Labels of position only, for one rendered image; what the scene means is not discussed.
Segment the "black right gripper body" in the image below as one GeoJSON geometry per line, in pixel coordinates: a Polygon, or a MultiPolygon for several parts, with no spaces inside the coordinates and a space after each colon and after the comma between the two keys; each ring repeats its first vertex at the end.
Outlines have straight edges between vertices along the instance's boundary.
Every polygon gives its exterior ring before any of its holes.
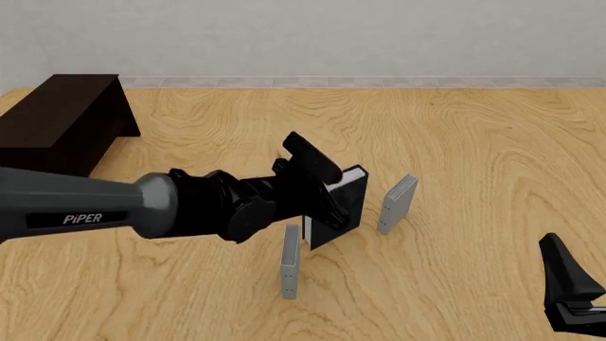
{"type": "Polygon", "coordinates": [[[591,301],[545,302],[544,312],[554,332],[606,334],[606,306],[591,301]]]}

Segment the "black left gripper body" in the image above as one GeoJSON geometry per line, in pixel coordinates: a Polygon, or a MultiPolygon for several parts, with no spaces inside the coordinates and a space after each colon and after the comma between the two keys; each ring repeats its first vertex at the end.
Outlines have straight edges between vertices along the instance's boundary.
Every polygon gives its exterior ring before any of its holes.
{"type": "Polygon", "coordinates": [[[348,212],[337,204],[321,181],[315,178],[304,178],[302,196],[305,215],[332,229],[343,229],[348,225],[348,212]]]}

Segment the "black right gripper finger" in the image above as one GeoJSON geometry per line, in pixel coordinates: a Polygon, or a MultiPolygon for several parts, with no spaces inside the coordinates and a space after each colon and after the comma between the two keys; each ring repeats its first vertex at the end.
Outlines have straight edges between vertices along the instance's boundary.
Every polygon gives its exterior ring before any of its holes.
{"type": "Polygon", "coordinates": [[[539,241],[544,263],[544,304],[591,302],[606,295],[606,289],[591,278],[554,232],[539,241]]]}

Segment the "black book with white pages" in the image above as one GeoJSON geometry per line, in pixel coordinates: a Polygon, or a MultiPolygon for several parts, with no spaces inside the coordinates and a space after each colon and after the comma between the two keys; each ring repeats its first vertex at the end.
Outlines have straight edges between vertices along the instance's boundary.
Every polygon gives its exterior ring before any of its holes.
{"type": "Polygon", "coordinates": [[[311,250],[334,241],[360,226],[367,182],[368,172],[361,165],[355,165],[343,170],[342,181],[327,186],[334,201],[348,212],[349,221],[347,226],[333,229],[313,218],[303,216],[302,238],[311,250]]]}

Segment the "grey book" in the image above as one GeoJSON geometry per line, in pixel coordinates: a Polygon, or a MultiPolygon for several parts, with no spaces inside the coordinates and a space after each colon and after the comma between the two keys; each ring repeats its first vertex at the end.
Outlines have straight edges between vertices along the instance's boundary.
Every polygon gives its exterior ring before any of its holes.
{"type": "Polygon", "coordinates": [[[299,246],[299,226],[297,224],[287,224],[280,262],[282,296],[285,299],[296,299],[300,264],[299,246]]]}
{"type": "Polygon", "coordinates": [[[419,179],[405,175],[383,198],[377,229],[387,235],[407,215],[419,179]]]}

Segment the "dark brown wooden cabinet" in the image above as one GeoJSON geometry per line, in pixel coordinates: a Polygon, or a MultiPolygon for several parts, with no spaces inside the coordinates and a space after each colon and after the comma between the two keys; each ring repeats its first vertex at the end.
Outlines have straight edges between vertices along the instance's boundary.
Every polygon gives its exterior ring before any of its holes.
{"type": "Polygon", "coordinates": [[[118,75],[55,74],[0,116],[0,167],[86,177],[139,136],[118,75]]]}

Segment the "black plate on short stalk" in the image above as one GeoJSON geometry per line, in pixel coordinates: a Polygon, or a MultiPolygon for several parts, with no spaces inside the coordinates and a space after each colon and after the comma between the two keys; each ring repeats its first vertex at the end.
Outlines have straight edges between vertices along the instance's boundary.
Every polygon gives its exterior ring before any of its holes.
{"type": "Polygon", "coordinates": [[[290,159],[277,158],[272,171],[279,175],[284,171],[305,173],[322,181],[323,184],[337,184],[343,178],[342,170],[321,153],[302,135],[291,132],[282,142],[282,147],[291,154],[290,159]]]}

